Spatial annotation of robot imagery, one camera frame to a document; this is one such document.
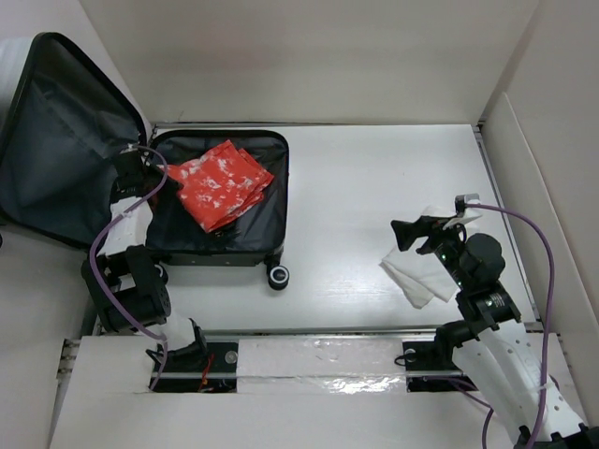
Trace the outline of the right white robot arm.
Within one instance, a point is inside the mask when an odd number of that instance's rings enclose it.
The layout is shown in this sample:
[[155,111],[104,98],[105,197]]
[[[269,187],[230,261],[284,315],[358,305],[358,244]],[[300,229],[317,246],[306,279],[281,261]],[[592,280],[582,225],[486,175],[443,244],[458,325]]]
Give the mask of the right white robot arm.
[[584,422],[548,377],[546,360],[534,352],[519,309],[500,282],[505,261],[499,241],[467,235],[463,224],[441,217],[390,225],[400,251],[423,239],[416,253],[435,255],[458,286],[462,318],[437,328],[432,356],[474,383],[514,447],[597,447],[597,427]]

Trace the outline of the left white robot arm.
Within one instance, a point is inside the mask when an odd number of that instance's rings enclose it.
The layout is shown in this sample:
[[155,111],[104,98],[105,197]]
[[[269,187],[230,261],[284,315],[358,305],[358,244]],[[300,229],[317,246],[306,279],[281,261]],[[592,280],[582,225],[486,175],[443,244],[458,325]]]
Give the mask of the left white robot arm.
[[166,359],[195,371],[209,358],[200,326],[192,322],[193,338],[176,350],[166,349],[166,337],[151,330],[171,314],[168,274],[146,247],[153,220],[150,200],[168,183],[165,172],[151,164],[149,150],[130,147],[112,163],[116,179],[110,190],[110,221],[96,236],[81,267],[101,325],[110,333],[138,331],[158,341],[149,352],[156,363]]

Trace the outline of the red white patterned cloth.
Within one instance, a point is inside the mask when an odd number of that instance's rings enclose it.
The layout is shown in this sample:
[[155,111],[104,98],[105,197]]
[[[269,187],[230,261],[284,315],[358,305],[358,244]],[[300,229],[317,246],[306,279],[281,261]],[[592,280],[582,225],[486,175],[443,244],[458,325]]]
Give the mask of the red white patterned cloth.
[[243,148],[227,140],[199,158],[169,165],[177,197],[206,233],[240,218],[264,199],[274,176]]

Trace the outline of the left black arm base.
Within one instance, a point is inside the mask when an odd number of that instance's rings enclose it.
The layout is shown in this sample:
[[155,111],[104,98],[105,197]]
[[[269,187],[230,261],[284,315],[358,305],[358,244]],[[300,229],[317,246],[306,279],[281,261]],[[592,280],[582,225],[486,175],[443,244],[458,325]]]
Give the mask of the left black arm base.
[[168,356],[156,383],[155,393],[235,393],[239,344],[236,341],[209,341],[207,353],[182,359]]

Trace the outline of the black suitcase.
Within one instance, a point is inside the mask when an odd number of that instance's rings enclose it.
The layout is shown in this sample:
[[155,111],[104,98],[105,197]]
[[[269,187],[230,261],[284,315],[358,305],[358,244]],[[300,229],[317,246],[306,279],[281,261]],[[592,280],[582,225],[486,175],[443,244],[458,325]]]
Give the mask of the black suitcase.
[[226,142],[272,175],[263,198],[231,224],[206,232],[168,183],[147,247],[171,265],[264,264],[270,286],[283,289],[289,147],[281,135],[199,129],[148,138],[137,109],[68,37],[48,32],[1,43],[1,214],[9,222],[88,249],[110,221],[120,151],[145,144],[155,150],[154,163],[180,165]]

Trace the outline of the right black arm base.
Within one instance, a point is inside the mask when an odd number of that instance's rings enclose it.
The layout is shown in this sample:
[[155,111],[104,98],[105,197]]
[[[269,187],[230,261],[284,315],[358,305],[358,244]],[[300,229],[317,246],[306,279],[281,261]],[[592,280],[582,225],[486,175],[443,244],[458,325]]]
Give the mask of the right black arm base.
[[408,393],[478,391],[466,374],[438,354],[432,341],[405,341],[394,364],[404,369]]

